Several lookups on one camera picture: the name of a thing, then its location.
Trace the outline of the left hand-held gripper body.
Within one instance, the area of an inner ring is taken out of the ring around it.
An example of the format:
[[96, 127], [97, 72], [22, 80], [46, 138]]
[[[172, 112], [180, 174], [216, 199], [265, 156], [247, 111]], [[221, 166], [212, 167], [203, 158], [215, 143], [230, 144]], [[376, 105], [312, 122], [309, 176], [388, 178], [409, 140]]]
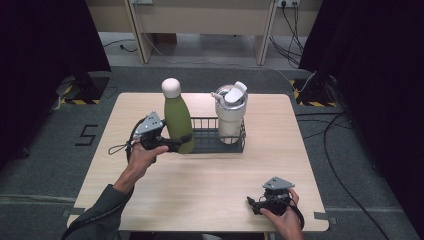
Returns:
[[133, 131], [133, 140], [139, 140], [139, 143], [146, 150], [167, 146], [168, 151], [172, 152], [175, 150], [175, 142], [161, 135], [164, 127], [165, 122], [159, 118], [155, 111], [152, 111], [136, 124]]

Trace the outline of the grey tape strip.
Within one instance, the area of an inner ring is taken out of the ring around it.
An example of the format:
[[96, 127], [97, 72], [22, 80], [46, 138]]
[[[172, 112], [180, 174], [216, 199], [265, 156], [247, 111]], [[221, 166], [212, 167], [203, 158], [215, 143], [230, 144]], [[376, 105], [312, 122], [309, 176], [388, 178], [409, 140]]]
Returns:
[[315, 212], [314, 218], [317, 220], [327, 220], [330, 225], [337, 225], [337, 218], [324, 212]]
[[71, 215], [81, 215], [85, 212], [85, 208], [71, 208], [65, 209], [62, 212], [63, 217], [70, 217]]

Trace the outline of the person's left hand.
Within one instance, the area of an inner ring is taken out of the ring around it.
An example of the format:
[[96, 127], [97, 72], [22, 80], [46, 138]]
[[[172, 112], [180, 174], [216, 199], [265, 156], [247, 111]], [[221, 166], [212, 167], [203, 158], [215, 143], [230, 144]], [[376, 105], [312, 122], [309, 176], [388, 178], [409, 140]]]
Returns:
[[131, 151], [129, 164], [126, 168], [129, 178], [132, 181], [138, 181], [154, 163], [155, 158], [167, 151], [167, 146], [159, 146], [152, 150], [146, 150], [140, 143], [135, 143]]

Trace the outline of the person's right hand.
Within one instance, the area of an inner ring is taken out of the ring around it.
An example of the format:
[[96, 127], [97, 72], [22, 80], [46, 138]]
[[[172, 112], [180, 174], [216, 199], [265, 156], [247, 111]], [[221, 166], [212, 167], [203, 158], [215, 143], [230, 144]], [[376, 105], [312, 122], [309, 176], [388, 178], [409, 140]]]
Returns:
[[277, 231], [285, 240], [304, 240], [301, 220], [293, 210], [299, 202], [299, 196], [294, 189], [289, 189], [289, 193], [292, 197], [292, 201], [283, 215], [277, 216], [264, 208], [261, 208], [260, 212], [274, 224]]

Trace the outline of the black wire basket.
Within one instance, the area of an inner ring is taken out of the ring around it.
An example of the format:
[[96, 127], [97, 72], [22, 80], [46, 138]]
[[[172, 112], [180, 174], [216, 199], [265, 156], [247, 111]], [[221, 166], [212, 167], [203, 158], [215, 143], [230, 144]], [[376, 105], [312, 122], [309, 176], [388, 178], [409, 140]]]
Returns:
[[241, 123], [239, 134], [224, 137], [219, 135], [217, 117], [192, 117], [195, 147], [192, 154], [242, 153], [246, 131]]

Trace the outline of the black stand base striped tape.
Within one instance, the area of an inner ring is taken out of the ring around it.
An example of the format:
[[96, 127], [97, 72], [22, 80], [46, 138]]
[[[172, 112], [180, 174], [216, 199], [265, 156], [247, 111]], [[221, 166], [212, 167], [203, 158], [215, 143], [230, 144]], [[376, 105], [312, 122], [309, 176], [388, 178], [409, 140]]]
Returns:
[[327, 85], [321, 89], [313, 90], [306, 79], [293, 79], [290, 81], [294, 98], [298, 105], [314, 107], [336, 107], [333, 93]]
[[68, 80], [64, 93], [59, 97], [59, 103], [73, 105], [99, 104], [108, 83], [108, 76], [89, 73], [83, 79], [73, 78]]

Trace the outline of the black curtain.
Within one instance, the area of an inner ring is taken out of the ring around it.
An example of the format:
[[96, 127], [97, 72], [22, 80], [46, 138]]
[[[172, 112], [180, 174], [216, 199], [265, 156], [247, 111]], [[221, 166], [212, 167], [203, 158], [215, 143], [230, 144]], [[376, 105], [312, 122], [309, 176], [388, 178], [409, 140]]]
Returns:
[[332, 75], [424, 238], [424, 0], [322, 0], [301, 68]]
[[65, 78], [109, 69], [86, 0], [0, 0], [0, 171], [30, 143]]

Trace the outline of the green bottle with white cap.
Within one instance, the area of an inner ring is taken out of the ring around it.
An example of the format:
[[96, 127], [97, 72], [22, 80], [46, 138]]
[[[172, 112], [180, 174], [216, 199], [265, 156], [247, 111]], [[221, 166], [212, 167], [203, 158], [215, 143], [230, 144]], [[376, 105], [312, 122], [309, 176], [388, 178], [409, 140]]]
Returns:
[[181, 95], [180, 82], [175, 78], [167, 78], [161, 85], [165, 97], [164, 117], [169, 137], [181, 140], [178, 152], [189, 154], [193, 151], [195, 142], [191, 116], [188, 107]]

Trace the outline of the white tumbler with flip lid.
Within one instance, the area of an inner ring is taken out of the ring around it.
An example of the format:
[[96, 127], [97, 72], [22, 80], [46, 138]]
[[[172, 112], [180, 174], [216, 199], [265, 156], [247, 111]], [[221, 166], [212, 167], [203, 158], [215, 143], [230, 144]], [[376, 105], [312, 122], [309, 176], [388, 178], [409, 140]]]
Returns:
[[237, 81], [211, 93], [218, 117], [218, 136], [224, 144], [236, 143], [241, 134], [242, 120], [248, 103], [247, 86]]

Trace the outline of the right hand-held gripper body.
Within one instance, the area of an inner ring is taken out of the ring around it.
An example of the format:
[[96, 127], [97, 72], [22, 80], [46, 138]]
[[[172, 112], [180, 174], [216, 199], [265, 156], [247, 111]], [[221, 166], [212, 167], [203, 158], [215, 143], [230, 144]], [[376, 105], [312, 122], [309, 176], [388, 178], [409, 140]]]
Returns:
[[293, 183], [274, 176], [262, 187], [265, 189], [264, 200], [259, 201], [258, 210], [267, 209], [274, 215], [283, 215], [288, 207], [293, 207], [289, 193], [289, 189], [294, 187]]

